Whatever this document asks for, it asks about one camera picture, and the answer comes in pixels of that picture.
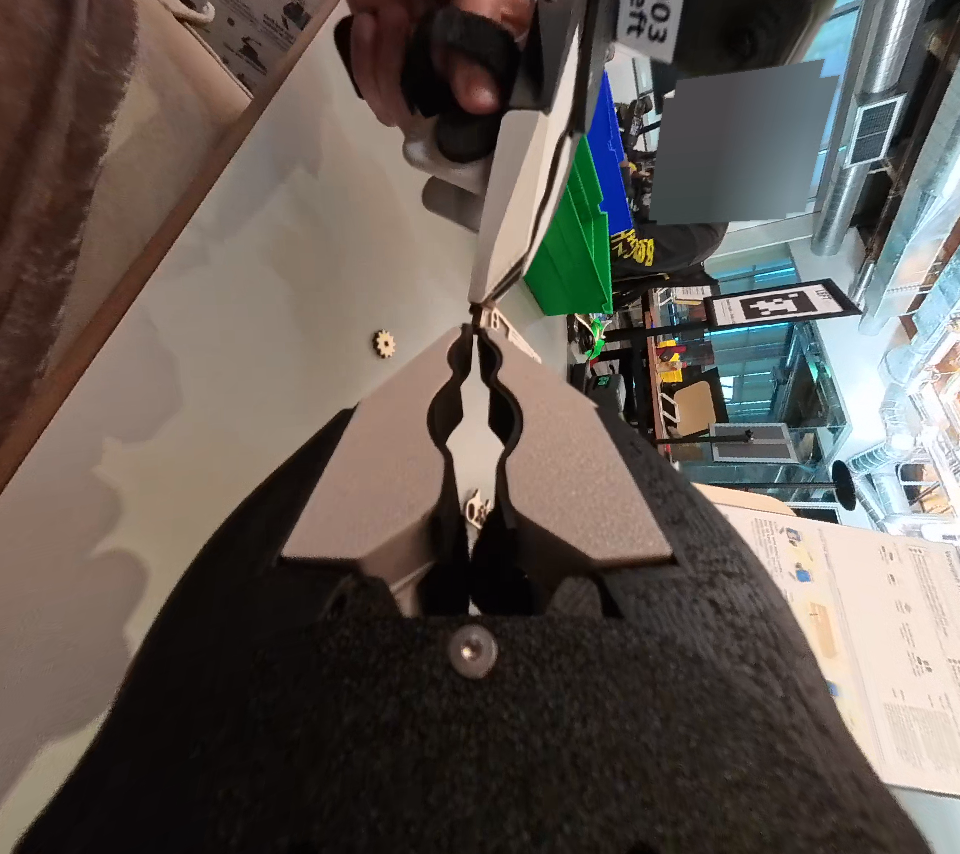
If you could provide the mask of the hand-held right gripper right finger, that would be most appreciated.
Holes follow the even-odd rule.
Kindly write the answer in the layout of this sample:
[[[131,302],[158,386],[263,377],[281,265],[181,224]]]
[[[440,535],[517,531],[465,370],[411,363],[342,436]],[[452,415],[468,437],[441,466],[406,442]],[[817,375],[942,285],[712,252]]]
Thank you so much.
[[[541,615],[568,581],[669,569],[673,549],[616,442],[630,428],[501,332],[479,330],[476,344],[503,451],[472,553],[474,606]]]

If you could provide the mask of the person's brown sweater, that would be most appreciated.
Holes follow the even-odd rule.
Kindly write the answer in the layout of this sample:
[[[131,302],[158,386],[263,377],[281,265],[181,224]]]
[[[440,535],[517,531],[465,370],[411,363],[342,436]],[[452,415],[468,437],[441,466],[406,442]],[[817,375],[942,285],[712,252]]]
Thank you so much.
[[[136,0],[1,0],[1,431],[61,332],[138,53]]]

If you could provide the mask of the grey framed board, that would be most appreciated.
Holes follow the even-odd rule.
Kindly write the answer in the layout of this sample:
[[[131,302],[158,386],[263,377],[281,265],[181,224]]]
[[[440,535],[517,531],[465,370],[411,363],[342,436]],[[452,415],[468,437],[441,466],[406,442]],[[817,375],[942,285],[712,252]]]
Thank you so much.
[[[712,424],[710,448],[717,464],[798,464],[785,423]]]

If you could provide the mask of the pale wooden board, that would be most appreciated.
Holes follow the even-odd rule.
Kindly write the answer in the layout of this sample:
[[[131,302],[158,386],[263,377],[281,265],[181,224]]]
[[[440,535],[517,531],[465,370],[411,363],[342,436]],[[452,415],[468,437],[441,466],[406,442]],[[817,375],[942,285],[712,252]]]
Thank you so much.
[[[699,493],[716,506],[790,517],[797,516],[785,502],[768,495],[739,490],[737,488],[700,483],[694,483],[693,488],[696,488]]]

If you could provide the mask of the wooden cutout parts sheet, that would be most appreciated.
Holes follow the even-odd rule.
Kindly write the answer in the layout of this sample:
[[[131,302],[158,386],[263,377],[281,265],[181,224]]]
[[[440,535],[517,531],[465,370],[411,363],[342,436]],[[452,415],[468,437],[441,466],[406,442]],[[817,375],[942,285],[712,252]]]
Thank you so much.
[[[523,337],[520,329],[496,306],[482,306],[480,326],[487,331],[498,332],[509,344],[541,365],[540,355]]]

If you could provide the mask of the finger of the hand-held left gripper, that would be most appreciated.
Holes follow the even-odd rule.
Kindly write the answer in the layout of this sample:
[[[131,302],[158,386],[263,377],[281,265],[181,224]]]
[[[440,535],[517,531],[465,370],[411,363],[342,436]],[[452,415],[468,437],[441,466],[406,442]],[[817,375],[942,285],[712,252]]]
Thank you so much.
[[[579,135],[570,114],[510,111],[486,187],[469,301],[498,303],[528,272],[557,211]]]
[[[549,114],[559,110],[569,114],[570,131],[580,137],[571,173],[578,146],[582,139],[587,139],[594,118],[605,61],[613,42],[615,8],[614,0],[535,0],[534,18],[507,109],[499,120],[492,150],[484,159],[484,200],[500,128],[510,111]]]

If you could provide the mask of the printed instruction sheet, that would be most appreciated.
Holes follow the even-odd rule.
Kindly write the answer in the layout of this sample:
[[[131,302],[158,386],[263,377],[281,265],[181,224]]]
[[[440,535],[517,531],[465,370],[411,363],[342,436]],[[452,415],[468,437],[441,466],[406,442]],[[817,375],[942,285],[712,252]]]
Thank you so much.
[[[959,795],[959,557],[950,544],[741,505],[846,728],[890,786]]]

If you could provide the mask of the metal vent grille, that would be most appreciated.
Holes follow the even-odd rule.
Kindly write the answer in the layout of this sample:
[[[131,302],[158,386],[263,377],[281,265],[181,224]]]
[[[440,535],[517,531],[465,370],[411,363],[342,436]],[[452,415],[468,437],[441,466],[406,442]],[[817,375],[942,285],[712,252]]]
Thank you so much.
[[[897,92],[857,104],[846,150],[846,169],[871,165],[886,157],[905,102],[906,94]]]

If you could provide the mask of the silver metal duct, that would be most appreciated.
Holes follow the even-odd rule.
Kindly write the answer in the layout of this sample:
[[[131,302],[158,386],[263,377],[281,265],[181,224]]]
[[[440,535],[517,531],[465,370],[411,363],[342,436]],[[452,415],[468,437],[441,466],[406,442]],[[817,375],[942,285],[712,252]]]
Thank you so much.
[[[836,255],[850,229],[869,173],[869,163],[852,161],[860,109],[898,92],[926,2],[863,0],[817,197],[819,219],[811,236],[815,256]]]

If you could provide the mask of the blue plastic bin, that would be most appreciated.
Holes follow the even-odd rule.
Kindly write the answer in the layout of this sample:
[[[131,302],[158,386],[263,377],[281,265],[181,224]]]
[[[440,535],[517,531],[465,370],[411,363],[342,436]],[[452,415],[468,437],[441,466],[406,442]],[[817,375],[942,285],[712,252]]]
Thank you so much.
[[[586,133],[597,179],[603,195],[611,237],[633,230],[634,223],[623,180],[621,164],[626,160],[616,104],[609,77],[603,75],[593,119]]]

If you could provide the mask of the green plastic bin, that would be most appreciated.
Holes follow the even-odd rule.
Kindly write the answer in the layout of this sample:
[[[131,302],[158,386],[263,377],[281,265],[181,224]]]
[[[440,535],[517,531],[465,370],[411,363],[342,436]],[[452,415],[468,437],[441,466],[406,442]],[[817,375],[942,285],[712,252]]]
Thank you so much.
[[[589,142],[582,139],[558,210],[524,281],[547,317],[614,308],[609,220]]]

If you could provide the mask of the pale wooden chair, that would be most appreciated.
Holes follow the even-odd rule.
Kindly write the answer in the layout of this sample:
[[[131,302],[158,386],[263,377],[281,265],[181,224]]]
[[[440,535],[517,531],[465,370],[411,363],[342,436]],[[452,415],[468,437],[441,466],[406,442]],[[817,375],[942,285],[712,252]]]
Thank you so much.
[[[700,436],[712,425],[729,424],[727,403],[719,380],[702,378],[681,386],[673,394],[661,394],[667,437]]]

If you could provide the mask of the black framed marker sign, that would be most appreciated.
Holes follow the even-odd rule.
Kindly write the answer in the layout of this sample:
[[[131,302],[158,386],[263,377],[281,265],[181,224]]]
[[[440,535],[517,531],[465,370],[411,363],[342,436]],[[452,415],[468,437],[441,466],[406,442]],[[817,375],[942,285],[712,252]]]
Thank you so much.
[[[831,279],[709,297],[702,306],[711,331],[862,315]]]

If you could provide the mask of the person's beige garment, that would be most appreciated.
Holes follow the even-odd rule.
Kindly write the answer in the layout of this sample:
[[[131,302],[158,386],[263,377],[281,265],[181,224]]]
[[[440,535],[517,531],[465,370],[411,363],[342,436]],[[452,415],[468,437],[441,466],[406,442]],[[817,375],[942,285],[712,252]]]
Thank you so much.
[[[176,0],[135,0],[126,89],[94,190],[74,282],[48,365],[63,355],[147,248],[250,97]]]

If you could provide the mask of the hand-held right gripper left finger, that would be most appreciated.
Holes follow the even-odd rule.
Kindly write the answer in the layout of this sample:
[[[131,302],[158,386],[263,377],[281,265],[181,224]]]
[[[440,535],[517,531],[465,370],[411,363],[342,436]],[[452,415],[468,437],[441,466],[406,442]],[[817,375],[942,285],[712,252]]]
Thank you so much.
[[[405,616],[429,610],[424,580],[466,538],[449,439],[473,350],[473,328],[452,328],[356,405],[283,560],[378,579]]]

